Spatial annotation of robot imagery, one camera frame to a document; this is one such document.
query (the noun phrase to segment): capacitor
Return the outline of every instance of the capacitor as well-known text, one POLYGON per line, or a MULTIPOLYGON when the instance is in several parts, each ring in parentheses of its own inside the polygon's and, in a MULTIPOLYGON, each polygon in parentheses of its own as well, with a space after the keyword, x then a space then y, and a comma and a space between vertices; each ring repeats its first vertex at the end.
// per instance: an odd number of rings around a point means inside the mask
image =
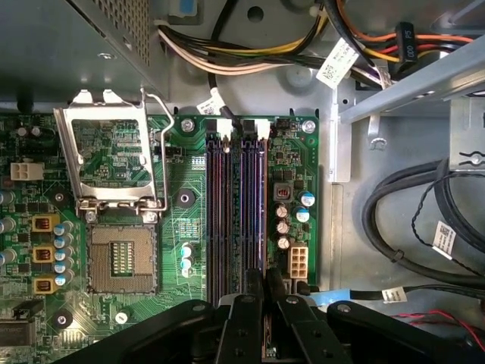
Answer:
POLYGON ((7 248, 0 252, 0 267, 2 265, 15 262, 17 260, 17 252, 13 249, 7 248))
POLYGON ((276 225, 276 230, 280 234, 288 234, 289 225, 284 220, 280 221, 278 222, 278 225, 276 225))
POLYGON ((71 268, 73 266, 73 264, 74 264, 74 260, 72 260, 71 258, 67 258, 63 262, 56 262, 54 264, 54 271, 58 275, 61 275, 66 270, 68 270, 69 268, 71 268))
POLYGON ((74 224, 70 221, 64 221, 54 226, 54 235, 60 237, 64 234, 69 234, 74 228, 74 224))
POLYGON ((310 211, 304 207, 297 207, 295 209, 295 217, 299 222, 307 222, 310 220, 310 211))
POLYGON ((0 191, 0 205, 8 205, 15 201, 15 193, 11 191, 0 191))
POLYGON ((74 278, 74 272, 68 269, 62 275, 56 275, 54 278, 54 282, 59 287, 62 287, 70 283, 73 280, 73 278, 74 278))
POLYGON ((188 258, 182 259, 182 261, 180 262, 180 267, 182 269, 190 269, 190 267, 192 267, 192 260, 188 258))
POLYGON ((66 246, 63 249, 58 249, 54 253, 54 259, 58 262, 62 262, 66 258, 69 258, 73 254, 73 248, 66 246))
POLYGON ((180 256, 182 258, 189 258, 192 255, 192 245, 190 244, 185 244, 182 246, 180 249, 180 256))
POLYGON ((8 233, 15 229, 15 220, 13 218, 3 218, 0 220, 0 234, 8 233))
POLYGON ((312 207, 315 204, 315 196, 308 191, 300 193, 299 198, 304 207, 312 207))
POLYGON ((54 238, 54 246, 56 249, 62 249, 66 246, 70 246, 73 241, 73 236, 71 234, 64 235, 63 237, 54 238))
POLYGON ((117 324, 126 324, 128 322, 128 320, 130 319, 130 311, 128 309, 122 309, 121 311, 119 311, 116 316, 114 317, 114 321, 117 323, 117 324))
POLYGON ((289 240, 287 237, 281 237, 278 239, 278 248, 281 250, 287 250, 289 248, 289 240))
POLYGON ((276 207, 276 216, 278 218, 285 218, 288 216, 288 209, 285 205, 278 205, 278 207, 276 207))

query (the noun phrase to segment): metal bracket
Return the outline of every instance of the metal bracket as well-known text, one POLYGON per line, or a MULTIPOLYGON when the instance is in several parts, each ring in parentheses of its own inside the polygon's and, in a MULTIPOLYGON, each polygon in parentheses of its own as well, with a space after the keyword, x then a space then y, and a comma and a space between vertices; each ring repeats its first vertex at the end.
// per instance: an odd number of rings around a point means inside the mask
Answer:
POLYGON ((369 142, 370 150, 385 150, 387 140, 380 135, 380 115, 372 114, 369 118, 369 128, 367 132, 367 140, 369 142))
MULTIPOLYGON (((69 108, 55 108, 54 116, 57 122, 61 145, 67 163, 67 172, 77 201, 77 214, 85 212, 86 221, 96 222, 100 211, 106 209, 132 209, 141 215, 146 224, 155 224, 161 212, 167 209, 167 183, 164 160, 164 138, 161 138, 162 163, 164 174, 164 205, 158 200, 155 187, 155 172, 150 150, 149 128, 146 117, 145 97, 154 97, 161 105, 163 102, 153 95, 142 92, 142 103, 136 106, 125 102, 120 96, 106 89, 103 92, 104 102, 94 102, 87 90, 81 90, 74 98, 69 108), (143 187, 104 188, 91 187, 81 181, 80 170, 85 161, 79 153, 74 136, 73 121, 136 121, 138 123, 142 153, 139 156, 141 166, 148 172, 150 181, 143 187)), ((171 125, 165 128, 166 132, 174 124, 174 119, 167 113, 171 125)))
POLYGON ((485 171, 485 99, 451 101, 449 169, 485 171))

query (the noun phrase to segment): sticker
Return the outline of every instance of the sticker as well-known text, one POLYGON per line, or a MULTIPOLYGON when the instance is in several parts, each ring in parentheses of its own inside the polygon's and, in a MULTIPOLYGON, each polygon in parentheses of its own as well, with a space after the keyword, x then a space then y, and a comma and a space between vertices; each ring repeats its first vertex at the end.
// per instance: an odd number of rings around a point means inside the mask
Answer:
POLYGON ((408 297, 403 287, 390 288, 382 291, 384 303, 408 302, 408 297))
POLYGON ((220 115, 221 108, 226 105, 217 87, 211 89, 211 96, 209 100, 197 105, 202 115, 220 115))
POLYGON ((393 85, 391 75, 385 66, 377 66, 375 70, 379 74, 380 86, 382 87, 382 89, 386 89, 387 87, 393 85))
POLYGON ((336 89, 357 58, 358 53, 343 38, 340 38, 318 70, 317 79, 331 89, 336 89))
POLYGON ((442 221, 438 221, 436 233, 434 234, 433 249, 445 258, 452 260, 453 243, 456 232, 442 221))

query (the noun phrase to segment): cpu socket lever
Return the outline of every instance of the cpu socket lever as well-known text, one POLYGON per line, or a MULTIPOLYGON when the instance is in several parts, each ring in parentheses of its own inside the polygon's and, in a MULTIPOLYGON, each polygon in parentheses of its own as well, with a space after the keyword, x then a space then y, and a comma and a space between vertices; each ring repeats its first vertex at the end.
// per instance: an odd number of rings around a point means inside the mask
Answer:
POLYGON ((103 92, 104 102, 94 102, 92 94, 83 89, 74 98, 68 108, 55 108, 54 116, 58 126, 62 150, 66 158, 67 172, 76 199, 78 216, 84 216, 86 222, 97 222, 99 214, 107 209, 132 209, 141 215, 143 223, 156 224, 161 214, 167 211, 167 166, 165 161, 164 135, 175 125, 174 116, 165 103, 156 95, 145 93, 141 89, 140 105, 124 101, 110 89, 103 92), (150 150, 149 126, 146 116, 145 99, 153 98, 164 109, 169 118, 169 125, 161 132, 161 163, 164 183, 164 198, 157 197, 155 170, 150 150), (92 187, 81 181, 80 171, 85 161, 79 153, 74 135, 73 121, 136 121, 142 152, 139 161, 148 172, 149 182, 142 187, 107 188, 92 187))

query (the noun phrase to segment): grey metal surface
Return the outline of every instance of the grey metal surface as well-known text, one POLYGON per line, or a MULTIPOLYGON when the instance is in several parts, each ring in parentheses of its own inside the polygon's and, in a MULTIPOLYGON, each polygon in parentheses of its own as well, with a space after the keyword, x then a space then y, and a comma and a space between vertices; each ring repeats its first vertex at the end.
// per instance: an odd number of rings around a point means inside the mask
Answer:
POLYGON ((437 60, 404 80, 380 91, 340 114, 344 124, 373 113, 420 102, 469 93, 485 81, 485 36, 437 60))
POLYGON ((485 99, 451 101, 449 148, 452 171, 485 171, 485 99))
POLYGON ((157 46, 147 67, 127 48, 121 28, 109 23, 94 3, 76 3, 86 7, 84 14, 91 8, 92 22, 105 39, 65 0, 2 1, 0 99, 14 101, 21 95, 37 102, 65 102, 87 86, 112 88, 130 100, 139 99, 141 86, 166 95, 167 72, 158 40, 152 37, 157 46), (99 57, 101 53, 115 58, 99 57))

